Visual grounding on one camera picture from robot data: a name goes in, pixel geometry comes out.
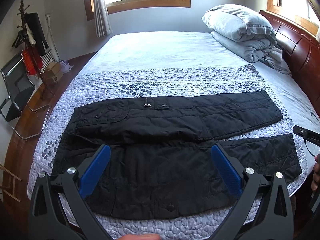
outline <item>human hand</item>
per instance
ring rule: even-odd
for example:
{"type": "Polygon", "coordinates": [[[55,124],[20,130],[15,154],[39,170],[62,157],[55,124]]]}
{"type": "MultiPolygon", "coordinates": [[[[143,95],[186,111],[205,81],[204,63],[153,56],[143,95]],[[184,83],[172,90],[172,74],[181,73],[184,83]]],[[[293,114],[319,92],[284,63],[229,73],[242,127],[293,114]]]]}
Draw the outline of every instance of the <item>human hand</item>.
{"type": "Polygon", "coordinates": [[[119,240],[161,240],[157,234],[145,234],[145,235],[126,235],[119,238],[119,240]]]}
{"type": "Polygon", "coordinates": [[[320,164],[318,161],[320,161],[320,157],[318,157],[319,155],[315,156],[315,161],[317,162],[314,166],[313,166],[313,181],[311,183],[311,189],[313,191],[316,191],[318,188],[318,184],[320,182],[320,164]]]}

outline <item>folded blanket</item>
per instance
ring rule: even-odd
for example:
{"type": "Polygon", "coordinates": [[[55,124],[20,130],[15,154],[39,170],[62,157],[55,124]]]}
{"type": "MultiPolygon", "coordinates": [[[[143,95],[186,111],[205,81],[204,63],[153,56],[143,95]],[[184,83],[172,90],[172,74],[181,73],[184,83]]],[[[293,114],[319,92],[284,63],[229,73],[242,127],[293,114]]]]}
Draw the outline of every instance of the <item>folded blanket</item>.
{"type": "Polygon", "coordinates": [[[250,63],[261,61],[283,74],[282,50],[276,47],[272,25],[261,14],[241,5],[213,7],[202,17],[212,36],[227,49],[250,63]]]}

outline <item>red cloth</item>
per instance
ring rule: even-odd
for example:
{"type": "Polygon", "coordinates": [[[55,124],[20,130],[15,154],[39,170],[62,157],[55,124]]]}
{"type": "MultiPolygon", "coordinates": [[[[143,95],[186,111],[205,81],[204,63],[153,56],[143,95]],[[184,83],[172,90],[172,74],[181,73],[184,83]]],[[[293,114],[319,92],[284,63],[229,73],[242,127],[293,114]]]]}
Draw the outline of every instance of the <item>red cloth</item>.
{"type": "Polygon", "coordinates": [[[24,65],[26,66],[27,71],[29,72],[30,76],[33,76],[37,73],[37,71],[36,71],[37,66],[34,66],[33,60],[32,60],[32,52],[35,57],[38,69],[39,70],[42,69],[42,66],[43,66],[41,57],[40,57],[36,48],[27,48],[24,51],[22,51],[23,62],[24,62],[24,65]]]}

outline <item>silver screw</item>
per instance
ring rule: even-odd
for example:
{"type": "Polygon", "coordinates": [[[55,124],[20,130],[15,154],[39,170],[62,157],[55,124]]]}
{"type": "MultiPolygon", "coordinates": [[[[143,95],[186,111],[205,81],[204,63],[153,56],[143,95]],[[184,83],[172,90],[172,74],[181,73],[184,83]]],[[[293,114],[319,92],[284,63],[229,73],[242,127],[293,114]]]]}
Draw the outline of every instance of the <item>silver screw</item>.
{"type": "Polygon", "coordinates": [[[44,171],[41,171],[40,173],[39,173],[39,178],[43,178],[45,176],[45,172],[44,171]]]}
{"type": "Polygon", "coordinates": [[[74,174],[74,173],[76,172],[76,168],[71,167],[71,168],[69,168],[69,169],[67,170],[67,172],[68,172],[69,174],[74,174]]]}
{"type": "Polygon", "coordinates": [[[283,177],[283,175],[282,175],[282,173],[281,172],[276,172],[276,176],[279,178],[279,179],[282,179],[282,177],[283,177]]]}
{"type": "Polygon", "coordinates": [[[245,172],[248,174],[254,174],[254,169],[249,167],[245,169],[245,172]]]}

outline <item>headboard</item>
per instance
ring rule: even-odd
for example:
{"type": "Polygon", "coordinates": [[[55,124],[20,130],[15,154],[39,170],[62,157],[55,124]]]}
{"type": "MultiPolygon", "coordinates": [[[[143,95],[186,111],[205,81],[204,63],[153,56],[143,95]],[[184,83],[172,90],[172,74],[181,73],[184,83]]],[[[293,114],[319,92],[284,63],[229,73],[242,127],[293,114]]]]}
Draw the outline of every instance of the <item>headboard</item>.
{"type": "Polygon", "coordinates": [[[276,31],[279,45],[284,48],[283,59],[292,78],[308,96],[320,115],[320,44],[298,25],[275,14],[260,11],[276,31]]]}

